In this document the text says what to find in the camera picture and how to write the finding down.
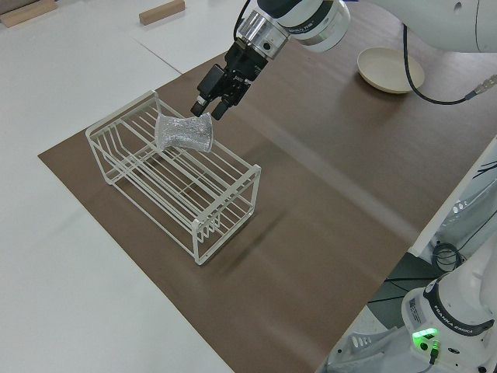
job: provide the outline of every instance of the brown mat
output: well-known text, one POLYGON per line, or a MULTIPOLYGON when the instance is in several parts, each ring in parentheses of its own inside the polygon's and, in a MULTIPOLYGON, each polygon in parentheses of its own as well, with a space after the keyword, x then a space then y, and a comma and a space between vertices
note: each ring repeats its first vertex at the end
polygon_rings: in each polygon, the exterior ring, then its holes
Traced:
MULTIPOLYGON (((397 44, 401 28, 376 7, 352 10, 339 47, 289 44, 216 124, 217 139, 262 176, 254 218, 205 267, 104 183, 83 132, 40 155, 237 373, 313 372, 495 134, 489 99, 443 108, 358 78, 358 53, 397 44)), ((475 58, 416 40, 412 50, 450 64, 427 64, 437 79, 475 58)), ((188 115, 212 63, 161 98, 188 115)), ((471 77, 426 91, 452 96, 495 70, 474 63, 471 77)))

